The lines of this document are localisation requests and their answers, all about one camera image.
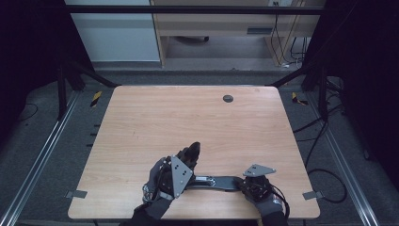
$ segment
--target black sleeve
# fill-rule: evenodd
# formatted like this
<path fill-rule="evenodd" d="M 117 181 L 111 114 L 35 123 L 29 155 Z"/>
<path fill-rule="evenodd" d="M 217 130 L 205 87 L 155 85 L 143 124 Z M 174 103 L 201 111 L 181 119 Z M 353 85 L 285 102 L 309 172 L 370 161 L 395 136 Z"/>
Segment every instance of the black sleeve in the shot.
<path fill-rule="evenodd" d="M 159 220 L 148 216 L 145 210 L 140 210 L 135 212 L 131 219 L 122 222 L 120 226 L 156 226 L 159 222 Z"/>
<path fill-rule="evenodd" d="M 262 218 L 263 226 L 288 226 L 282 211 L 274 212 Z"/>

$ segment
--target gray mounting plate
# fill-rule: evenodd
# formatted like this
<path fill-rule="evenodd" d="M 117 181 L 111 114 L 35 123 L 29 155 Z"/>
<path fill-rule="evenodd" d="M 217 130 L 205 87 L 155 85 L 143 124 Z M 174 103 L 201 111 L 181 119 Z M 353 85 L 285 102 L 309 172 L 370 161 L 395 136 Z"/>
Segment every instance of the gray mounting plate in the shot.
<path fill-rule="evenodd" d="M 172 166 L 173 196 L 177 199 L 182 194 L 185 186 L 193 175 L 193 170 L 186 166 L 185 163 L 175 155 L 170 158 L 170 161 Z"/>
<path fill-rule="evenodd" d="M 267 168 L 258 164 L 253 164 L 250 168 L 244 171 L 243 175 L 247 177 L 257 177 L 276 172 L 275 169 Z"/>

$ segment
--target white panel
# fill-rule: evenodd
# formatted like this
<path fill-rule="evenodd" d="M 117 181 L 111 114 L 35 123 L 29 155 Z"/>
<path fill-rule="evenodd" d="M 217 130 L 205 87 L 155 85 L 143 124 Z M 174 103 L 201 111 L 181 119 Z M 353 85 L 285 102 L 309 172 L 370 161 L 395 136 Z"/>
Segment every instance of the white panel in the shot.
<path fill-rule="evenodd" d="M 140 5 L 148 0 L 65 0 L 67 5 Z M 91 61 L 159 61 L 150 14 L 73 13 Z"/>

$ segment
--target wooden table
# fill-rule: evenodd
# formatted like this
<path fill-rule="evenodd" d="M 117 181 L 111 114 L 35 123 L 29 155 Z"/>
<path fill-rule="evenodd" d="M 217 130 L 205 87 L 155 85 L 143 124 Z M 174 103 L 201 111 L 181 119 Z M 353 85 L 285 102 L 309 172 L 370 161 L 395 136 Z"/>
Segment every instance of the wooden table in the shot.
<path fill-rule="evenodd" d="M 233 101 L 223 101 L 224 95 Z M 122 86 L 115 89 L 77 190 L 70 218 L 130 218 L 141 187 L 163 156 L 199 141 L 196 175 L 239 176 L 253 163 L 276 169 L 270 182 L 291 218 L 317 218 L 315 199 L 287 115 L 272 87 Z M 241 192 L 186 190 L 164 218 L 259 218 Z"/>

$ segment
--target black horizontal bar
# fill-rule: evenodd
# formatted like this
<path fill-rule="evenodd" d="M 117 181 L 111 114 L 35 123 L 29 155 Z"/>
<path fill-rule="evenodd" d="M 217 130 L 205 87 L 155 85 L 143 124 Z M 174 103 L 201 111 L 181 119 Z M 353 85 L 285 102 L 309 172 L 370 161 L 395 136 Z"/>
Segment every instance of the black horizontal bar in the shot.
<path fill-rule="evenodd" d="M 230 7 L 230 6 L 45 6 L 41 10 L 67 10 L 69 13 L 177 13 L 177 14 L 278 14 L 324 15 L 340 12 L 335 8 Z"/>

